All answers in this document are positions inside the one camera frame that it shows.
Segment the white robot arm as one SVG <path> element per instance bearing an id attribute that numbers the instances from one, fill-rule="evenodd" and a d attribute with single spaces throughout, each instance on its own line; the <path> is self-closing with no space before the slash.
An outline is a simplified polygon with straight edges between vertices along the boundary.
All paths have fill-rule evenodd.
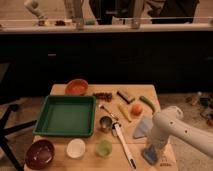
<path id="1" fill-rule="evenodd" d="M 169 106 L 152 117 L 149 142 L 156 149 L 163 149 L 170 136 L 177 137 L 200 152 L 213 158 L 213 134 L 184 123 L 183 112 L 177 106 Z"/>

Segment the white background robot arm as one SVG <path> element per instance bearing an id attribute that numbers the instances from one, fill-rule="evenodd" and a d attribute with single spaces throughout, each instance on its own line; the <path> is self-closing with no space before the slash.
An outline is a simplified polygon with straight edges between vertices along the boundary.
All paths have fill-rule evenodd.
<path id="1" fill-rule="evenodd" d="M 46 20 L 47 17 L 39 9 L 39 3 L 37 0 L 26 0 L 24 2 L 25 8 L 39 20 Z"/>

